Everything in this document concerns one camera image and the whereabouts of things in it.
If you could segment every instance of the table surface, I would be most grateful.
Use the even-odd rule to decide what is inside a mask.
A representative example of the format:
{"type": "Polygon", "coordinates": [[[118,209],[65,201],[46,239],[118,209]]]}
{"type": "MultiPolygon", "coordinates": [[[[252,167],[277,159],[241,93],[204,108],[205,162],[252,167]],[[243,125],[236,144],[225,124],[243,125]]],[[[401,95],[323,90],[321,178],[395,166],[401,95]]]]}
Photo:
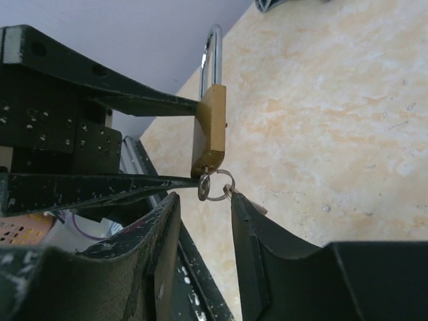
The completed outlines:
{"type": "MultiPolygon", "coordinates": [[[[299,237],[428,238],[428,2],[290,1],[251,7],[223,43],[222,168],[299,237]]],[[[197,99],[199,72],[179,92],[197,99]]],[[[141,141],[160,175],[188,177],[192,118],[157,118],[141,141]]],[[[212,178],[220,194],[227,178],[212,178]]],[[[230,202],[179,191],[182,218],[241,319],[230,202]]]]}

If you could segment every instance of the perforated orange panel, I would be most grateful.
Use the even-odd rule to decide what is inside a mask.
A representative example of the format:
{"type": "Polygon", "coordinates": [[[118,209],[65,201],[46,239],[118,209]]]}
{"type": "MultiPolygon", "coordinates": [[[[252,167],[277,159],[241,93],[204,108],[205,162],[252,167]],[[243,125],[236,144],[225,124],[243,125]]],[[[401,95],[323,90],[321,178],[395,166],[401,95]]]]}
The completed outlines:
{"type": "Polygon", "coordinates": [[[0,217],[0,245],[35,245],[54,224],[54,218],[42,213],[0,217]]]}

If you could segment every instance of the padlock shackle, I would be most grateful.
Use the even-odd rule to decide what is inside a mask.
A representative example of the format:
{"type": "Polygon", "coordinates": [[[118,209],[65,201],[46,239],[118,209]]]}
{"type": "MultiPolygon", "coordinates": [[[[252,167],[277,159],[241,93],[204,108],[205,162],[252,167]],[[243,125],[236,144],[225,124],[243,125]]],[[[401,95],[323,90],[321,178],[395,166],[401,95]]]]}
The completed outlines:
{"type": "Polygon", "coordinates": [[[223,30],[217,24],[211,27],[205,44],[201,62],[201,79],[199,82],[199,99],[202,99],[208,89],[208,65],[210,51],[213,51],[213,72],[211,84],[221,84],[222,52],[223,52],[223,30]]]}

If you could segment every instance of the gray floor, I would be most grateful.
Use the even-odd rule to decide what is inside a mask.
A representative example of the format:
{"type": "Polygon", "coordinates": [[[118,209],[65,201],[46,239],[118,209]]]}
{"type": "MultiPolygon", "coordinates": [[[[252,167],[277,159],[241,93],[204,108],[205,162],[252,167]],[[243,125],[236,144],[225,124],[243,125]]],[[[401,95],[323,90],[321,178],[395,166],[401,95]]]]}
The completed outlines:
{"type": "MultiPolygon", "coordinates": [[[[0,26],[32,25],[121,74],[175,94],[200,64],[209,28],[219,23],[226,33],[252,3],[0,0],[0,26]]],[[[150,122],[116,113],[113,127],[138,138],[150,122]]]]}

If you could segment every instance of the brass padlock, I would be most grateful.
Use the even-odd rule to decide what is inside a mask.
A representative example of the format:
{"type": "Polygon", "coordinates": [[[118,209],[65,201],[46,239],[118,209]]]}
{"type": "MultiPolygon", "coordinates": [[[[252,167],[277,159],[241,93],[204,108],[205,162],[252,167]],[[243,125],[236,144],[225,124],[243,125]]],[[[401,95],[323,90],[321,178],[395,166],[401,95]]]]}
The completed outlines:
{"type": "Polygon", "coordinates": [[[207,39],[201,63],[200,103],[193,131],[191,177],[199,178],[218,169],[225,158],[226,87],[221,85],[223,32],[214,25],[207,39]],[[213,52],[212,85],[207,89],[210,51],[213,52]]]}

